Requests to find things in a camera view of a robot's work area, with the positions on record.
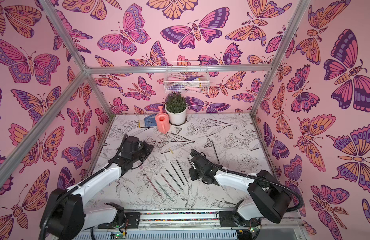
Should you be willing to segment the green pencil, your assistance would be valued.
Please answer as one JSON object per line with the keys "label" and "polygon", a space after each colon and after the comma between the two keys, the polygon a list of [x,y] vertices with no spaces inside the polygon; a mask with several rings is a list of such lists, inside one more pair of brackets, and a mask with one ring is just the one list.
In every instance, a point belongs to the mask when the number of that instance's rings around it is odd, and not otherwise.
{"label": "green pencil", "polygon": [[166,191],[166,189],[161,185],[157,180],[155,180],[156,184],[159,186],[159,188],[163,191],[163,193],[168,197],[170,201],[173,203],[175,202],[174,199],[170,196],[170,194]]}

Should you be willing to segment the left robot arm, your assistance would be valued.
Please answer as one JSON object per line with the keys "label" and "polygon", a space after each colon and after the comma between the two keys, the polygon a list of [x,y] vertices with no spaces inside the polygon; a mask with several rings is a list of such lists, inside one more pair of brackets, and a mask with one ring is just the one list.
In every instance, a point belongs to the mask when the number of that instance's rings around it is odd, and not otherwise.
{"label": "left robot arm", "polygon": [[125,209],[115,203],[107,203],[97,209],[85,210],[85,205],[104,187],[143,163],[153,152],[154,146],[134,136],[124,135],[116,154],[108,164],[65,190],[51,192],[40,221],[39,239],[46,234],[60,240],[72,240],[82,230],[101,224],[122,227],[126,223]]}

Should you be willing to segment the dark pencil with clear cap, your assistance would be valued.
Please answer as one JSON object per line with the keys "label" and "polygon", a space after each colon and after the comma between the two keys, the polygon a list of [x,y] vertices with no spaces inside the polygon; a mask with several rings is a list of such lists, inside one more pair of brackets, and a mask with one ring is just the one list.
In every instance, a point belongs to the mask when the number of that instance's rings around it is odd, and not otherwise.
{"label": "dark pencil with clear cap", "polygon": [[177,164],[178,164],[178,166],[179,166],[179,168],[180,168],[180,170],[181,170],[181,172],[182,172],[182,174],[183,174],[183,176],[184,176],[184,178],[185,178],[186,182],[187,182],[187,183],[189,183],[189,182],[188,182],[188,179],[187,179],[187,177],[186,177],[186,175],[185,175],[185,172],[184,172],[184,170],[183,170],[182,166],[180,165],[180,162],[179,162],[178,160],[176,160],[176,162],[177,162]]}

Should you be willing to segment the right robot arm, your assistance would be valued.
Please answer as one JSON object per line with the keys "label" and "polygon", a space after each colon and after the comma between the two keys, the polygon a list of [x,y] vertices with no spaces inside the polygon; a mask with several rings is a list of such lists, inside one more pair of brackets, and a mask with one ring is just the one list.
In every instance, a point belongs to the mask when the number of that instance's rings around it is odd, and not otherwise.
{"label": "right robot arm", "polygon": [[206,185],[231,187],[247,192],[249,200],[239,201],[232,211],[220,212],[220,219],[233,222],[239,227],[248,225],[254,219],[265,218],[279,224],[285,213],[304,207],[301,194],[282,185],[270,172],[261,170],[257,174],[243,174],[231,171],[209,161],[205,154],[192,149],[189,169],[193,181],[201,180]]}

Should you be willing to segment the navy pencil with blue cap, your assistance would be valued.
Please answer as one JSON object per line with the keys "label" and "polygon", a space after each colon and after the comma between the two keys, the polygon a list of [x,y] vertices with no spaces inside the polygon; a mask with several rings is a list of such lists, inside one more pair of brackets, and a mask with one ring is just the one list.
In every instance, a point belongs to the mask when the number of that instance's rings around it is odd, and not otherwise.
{"label": "navy pencil with blue cap", "polygon": [[215,148],[215,144],[214,143],[212,143],[212,147],[213,147],[213,151],[214,151],[214,154],[216,156],[217,162],[218,162],[218,164],[220,164],[220,159],[219,159],[219,156],[218,156],[218,153],[216,151],[216,148]]}

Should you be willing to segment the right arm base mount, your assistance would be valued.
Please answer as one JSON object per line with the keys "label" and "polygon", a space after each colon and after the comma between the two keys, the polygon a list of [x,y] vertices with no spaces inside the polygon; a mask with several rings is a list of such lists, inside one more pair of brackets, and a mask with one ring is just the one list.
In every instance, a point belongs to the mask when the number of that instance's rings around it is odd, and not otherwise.
{"label": "right arm base mount", "polygon": [[218,212],[216,216],[220,221],[221,227],[249,228],[249,227],[256,227],[261,224],[260,218],[245,220],[238,213],[233,212],[233,211],[220,211]]}

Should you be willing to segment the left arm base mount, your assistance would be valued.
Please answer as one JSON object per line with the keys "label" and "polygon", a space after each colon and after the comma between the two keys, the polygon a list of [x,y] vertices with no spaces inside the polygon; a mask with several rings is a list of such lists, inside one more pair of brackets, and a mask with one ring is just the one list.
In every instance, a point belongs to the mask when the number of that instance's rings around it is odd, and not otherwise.
{"label": "left arm base mount", "polygon": [[139,227],[141,213],[125,212],[123,207],[115,203],[106,203],[106,206],[116,209],[116,216],[112,222],[98,225],[98,229],[137,229]]}

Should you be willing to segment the red pencil with clear cap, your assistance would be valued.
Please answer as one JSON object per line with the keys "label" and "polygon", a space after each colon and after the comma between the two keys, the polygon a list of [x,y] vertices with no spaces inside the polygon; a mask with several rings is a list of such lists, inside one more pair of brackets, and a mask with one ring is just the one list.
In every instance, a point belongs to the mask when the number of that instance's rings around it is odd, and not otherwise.
{"label": "red pencil with clear cap", "polygon": [[167,178],[160,173],[161,177],[164,179],[164,181],[167,183],[167,185],[170,187],[170,189],[175,193],[175,195],[179,196],[178,192],[175,190],[175,188],[170,184],[170,182],[167,180]]}

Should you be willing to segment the blue pencil with clear cap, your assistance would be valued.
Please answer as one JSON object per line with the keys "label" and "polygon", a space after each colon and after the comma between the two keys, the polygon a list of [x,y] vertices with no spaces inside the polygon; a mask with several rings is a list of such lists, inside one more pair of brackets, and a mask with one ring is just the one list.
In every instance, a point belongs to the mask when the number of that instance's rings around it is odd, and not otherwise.
{"label": "blue pencil with clear cap", "polygon": [[184,192],[184,189],[181,187],[181,185],[179,184],[179,182],[175,179],[175,177],[169,172],[168,169],[166,169],[166,172],[168,173],[168,175],[172,178],[172,180],[176,183],[176,185]]}

